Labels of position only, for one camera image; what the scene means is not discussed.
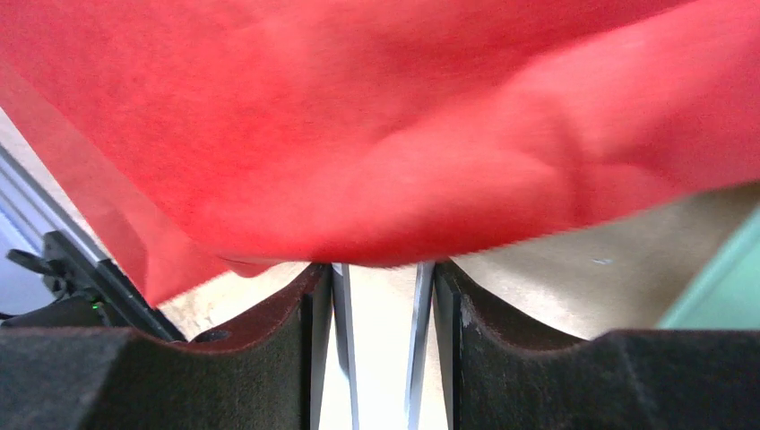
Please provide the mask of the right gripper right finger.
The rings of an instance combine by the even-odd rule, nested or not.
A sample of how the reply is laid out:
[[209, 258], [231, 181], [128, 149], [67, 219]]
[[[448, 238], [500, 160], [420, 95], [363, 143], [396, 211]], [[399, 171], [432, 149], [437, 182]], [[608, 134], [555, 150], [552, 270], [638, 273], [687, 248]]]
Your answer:
[[452, 429], [756, 429], [757, 331], [618, 330], [583, 340], [539, 322], [453, 262], [433, 309]]

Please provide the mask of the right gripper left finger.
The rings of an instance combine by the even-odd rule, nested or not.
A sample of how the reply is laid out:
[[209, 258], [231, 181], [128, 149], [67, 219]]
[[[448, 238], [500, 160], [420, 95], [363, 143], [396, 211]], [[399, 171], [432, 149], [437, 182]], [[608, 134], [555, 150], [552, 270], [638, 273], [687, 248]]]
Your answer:
[[4, 329], [4, 429], [315, 429], [332, 269], [290, 284], [197, 342], [133, 329]]

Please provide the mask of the metal serving tongs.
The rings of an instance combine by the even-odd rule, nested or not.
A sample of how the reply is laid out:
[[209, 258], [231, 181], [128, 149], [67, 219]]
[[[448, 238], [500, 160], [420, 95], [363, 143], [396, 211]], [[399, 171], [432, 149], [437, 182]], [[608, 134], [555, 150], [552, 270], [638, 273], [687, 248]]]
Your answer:
[[[434, 262], [421, 262], [416, 269], [404, 397], [404, 412], [409, 429], [419, 427], [435, 267]], [[345, 263], [334, 263], [332, 265], [332, 307], [338, 360], [350, 394], [351, 427], [359, 429], [358, 379], [351, 305], [350, 267]]]

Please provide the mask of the red paper bag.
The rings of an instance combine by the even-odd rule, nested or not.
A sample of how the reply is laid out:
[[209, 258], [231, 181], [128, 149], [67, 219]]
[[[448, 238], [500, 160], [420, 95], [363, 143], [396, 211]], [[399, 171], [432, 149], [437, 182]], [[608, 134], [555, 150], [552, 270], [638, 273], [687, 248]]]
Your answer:
[[4, 1], [1, 105], [151, 304], [759, 177], [756, 1]]

